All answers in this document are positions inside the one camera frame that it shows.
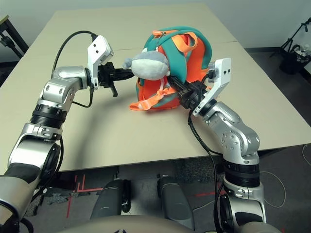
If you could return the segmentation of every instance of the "beige table top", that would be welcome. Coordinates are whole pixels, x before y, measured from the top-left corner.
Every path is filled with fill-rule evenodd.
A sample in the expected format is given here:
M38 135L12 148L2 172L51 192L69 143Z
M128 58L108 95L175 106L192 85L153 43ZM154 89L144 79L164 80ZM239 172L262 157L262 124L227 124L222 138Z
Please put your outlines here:
M209 9L201 4L174 5L172 9L182 10L190 7L193 8L191 12L194 12L195 9L198 12L209 12ZM131 13L152 13L154 9L154 6L135 7L132 8ZM127 12L125 8L109 8L86 10L83 15L94 15L95 13L92 14L93 11L98 16L104 15L104 13L115 16L114 20L118 19L116 16L118 12L120 12L120 16L124 16L123 14ZM74 14L73 12L76 11L66 12L68 14L64 14L64 12L55 14L57 17L54 16L47 24L0 88L0 125L2 128L0 173L5 171L10 151L24 123L30 119L39 93L50 77L52 64L59 46L65 37L71 33L71 31L65 33L66 30L62 32L62 36L55 33L60 28L61 20L59 17L63 15L65 27L70 28L72 32L90 29L102 33L100 30L88 28L87 25L77 27L73 18L79 20L79 17L74 17L74 15L81 14ZM245 124L258 133L260 150L310 143L310 126L241 45L238 42L230 41L230 39L235 40L234 37L215 19L215 16L212 14L205 14L205 16L207 21L218 22L219 27L221 27L220 29L218 27L215 31L213 28L204 29L203 24L201 28L197 27L202 31L205 30L204 34L207 37L209 34L213 35L211 36L212 60L224 57L232 58L232 81L221 93L218 100L225 102L239 113ZM141 48L136 49L136 45L134 46L137 40L141 40L140 47L143 47L143 41L146 40L152 29L165 27L164 20L158 16L157 18L159 19L156 25L150 23L149 31L142 29L145 31L145 35L142 35L141 31L137 29L137 33L140 33L142 38L133 39L133 43L130 37L126 37L123 44L121 38L114 37L112 32L107 31L109 34L107 38L115 51L115 56L111 60L115 67L120 67L125 58L140 53ZM114 24L115 27L117 25L116 22L113 23L113 20L110 21L110 24ZM123 27L128 30L126 25L120 25L120 28L123 29ZM221 42L219 42L216 31L221 35L226 35L228 41L221 41L221 39L225 40L225 37L222 37ZM68 46L65 47L59 65L86 65L86 48L89 44L90 38L88 36L72 39ZM89 109L72 105L63 126L65 157L61 170L205 155L203 149L191 134L187 125L188 112L182 107L160 112L136 112L128 108L131 102L137 100L135 82L136 78L115 82L119 93L117 98L112 97L110 89L101 88L97 90L94 93L93 105ZM88 103L88 98L89 92L84 90L76 94L75 101ZM196 118L194 123L206 144L216 151L221 151L218 139L203 124L200 118Z
M8 15L0 15L0 25L9 18Z

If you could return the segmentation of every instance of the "orange backpack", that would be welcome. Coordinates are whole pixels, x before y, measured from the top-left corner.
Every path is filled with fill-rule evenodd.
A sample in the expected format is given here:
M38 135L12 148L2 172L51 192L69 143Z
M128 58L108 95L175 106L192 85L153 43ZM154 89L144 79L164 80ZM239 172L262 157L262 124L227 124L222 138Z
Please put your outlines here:
M144 48L164 54L171 76L190 83L204 78L212 56L210 43L202 33L184 26L153 31ZM136 92L138 102L131 103L132 110L172 109L179 105L166 76L155 81L138 78Z

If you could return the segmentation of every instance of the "metal leg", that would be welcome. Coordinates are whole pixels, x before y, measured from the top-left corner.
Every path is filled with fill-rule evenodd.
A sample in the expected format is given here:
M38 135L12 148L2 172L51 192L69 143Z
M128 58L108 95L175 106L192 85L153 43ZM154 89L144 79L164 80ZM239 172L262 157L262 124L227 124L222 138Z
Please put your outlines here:
M15 43L20 47L20 49L26 53L26 51L29 49L29 46L26 44L26 42L23 40L23 38L20 36L20 34L16 31L15 27L12 25L9 19L7 19L4 23L6 25L6 31L9 33L11 38L15 41Z

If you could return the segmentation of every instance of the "black cable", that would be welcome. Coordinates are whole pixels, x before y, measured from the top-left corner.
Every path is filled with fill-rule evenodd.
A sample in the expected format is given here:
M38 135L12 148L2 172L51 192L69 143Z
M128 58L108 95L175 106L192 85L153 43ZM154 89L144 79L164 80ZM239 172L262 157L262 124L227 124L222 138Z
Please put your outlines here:
M51 78L53 77L53 72L56 69L56 65L57 65L59 56L60 56L61 52L63 51L65 45L68 43L68 41L70 41L70 39L73 38L75 35L85 34L85 33L86 34L90 34L92 36L92 40L94 40L97 37L97 35L95 33L90 32L90 31L77 31L77 32L71 34L70 36L68 36L68 38L63 42L62 46L58 50L58 53L56 55L56 58L55 58L55 61L54 61L54 64L53 64ZM94 86L91 84L91 87L90 87L90 90L89 90L89 104L88 105L84 105L84 104L81 104L81 103L78 103L78 102L75 102L75 101L73 101L72 103L77 104L77 105L79 105L81 107L84 107L84 108L89 108L92 105L92 103L93 103L93 93L94 93Z
M34 233L34 227L28 219L23 217L20 222L25 225L25 227L28 230L28 233Z
M63 137L60 137L60 157L59 157L59 162L58 162L58 166L55 170L55 172L53 173L53 175L48 179L48 181L45 182L45 184L39 189L38 192L36 192L36 194L33 195L31 202L34 201L39 195L41 195L43 193L43 190L46 189L48 187L48 185L50 184L50 182L55 178L56 174L58 173L62 162L63 162L63 158L64 158L64 142L63 142Z
M97 36L95 33L90 32L90 31L77 31L77 32L71 34L70 36L68 36L68 38L63 42L62 46L58 50L58 53L56 55L56 58L55 58L55 61L54 61L54 64L53 64L51 78L52 78L52 75L53 75L53 71L56 69L56 65L57 65L59 56L60 56L61 52L63 51L65 45L68 43L68 41L70 41L70 39L73 38L75 35L85 34L85 33L86 34L90 34L92 37Z
M198 96L198 105L201 102L201 95L202 95L202 91L203 91L203 85L205 80L209 77L209 74L207 74L201 81L201 85L200 85L200 89L199 89L199 96ZM216 232L217 233L222 233L222 228L219 224L219 218L218 218L218 209L217 209L217 201L218 201L218 197L217 197L217 193L218 193L218 188L217 188L217 170L216 170L216 165L215 165L215 161L213 159L213 156L211 155L210 152L213 152L215 154L218 155L222 155L221 153L217 153L215 151L212 151L205 143L204 141L201 139L200 135L198 134L198 132L196 131L192 119L191 119L191 115L193 113L193 110L189 111L189 115L188 115L188 125L190 126L190 129L193 133L193 135L195 136L195 138L199 141L199 143L201 144L201 146L206 150L206 152L208 153L212 164L213 164L213 170L214 170L214 192L215 192L215 202L214 202L214 224L216 227Z
M75 104L77 104L77 105L79 105L81 107L84 107L84 108L89 108L92 105L92 103L93 103L93 94L94 94L94 85L91 83L91 86L89 88L89 104L88 105L83 105L83 104L75 102L75 101L73 101L72 103L75 103Z

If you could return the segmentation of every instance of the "wall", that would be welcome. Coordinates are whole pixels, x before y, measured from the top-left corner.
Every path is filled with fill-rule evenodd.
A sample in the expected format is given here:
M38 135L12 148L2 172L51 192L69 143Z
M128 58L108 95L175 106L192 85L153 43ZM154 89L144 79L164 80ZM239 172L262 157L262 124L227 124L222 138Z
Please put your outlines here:
M197 0L0 0L0 14L31 45L56 10L195 2ZM280 46L294 30L298 10L308 0L200 0L205 2L246 47ZM17 60L0 46L0 62Z

